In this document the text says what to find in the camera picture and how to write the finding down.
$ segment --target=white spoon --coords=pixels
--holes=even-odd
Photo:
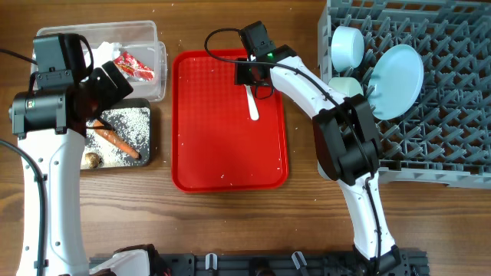
[[[254,96],[252,95],[251,87],[244,85],[247,91],[247,104],[249,105],[249,115],[251,120],[259,120],[258,107],[255,105]]]

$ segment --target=brown round object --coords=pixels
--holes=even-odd
[[[89,164],[89,168],[95,169],[99,166],[101,158],[96,153],[86,153],[85,161]]]

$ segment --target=dish rack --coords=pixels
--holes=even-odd
[[[359,28],[358,68],[334,71],[330,43],[338,26]],[[439,182],[491,189],[491,5],[445,0],[328,0],[318,22],[321,79],[354,77],[369,97],[381,55],[408,44],[424,81],[402,116],[377,121],[383,145],[380,180]]]

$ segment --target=red snack package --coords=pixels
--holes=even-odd
[[[127,51],[114,60],[114,64],[131,77],[136,77],[142,81],[151,81],[154,78],[154,72],[145,64],[139,62],[134,56]]]

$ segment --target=speckled tray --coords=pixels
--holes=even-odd
[[[87,130],[81,169],[90,169],[85,161],[86,153],[97,153],[101,163],[96,169],[145,166],[150,161],[150,103],[145,99],[126,99],[105,110],[101,118],[116,129],[126,143],[133,147],[140,159],[133,159],[116,146],[107,142],[94,130]]]

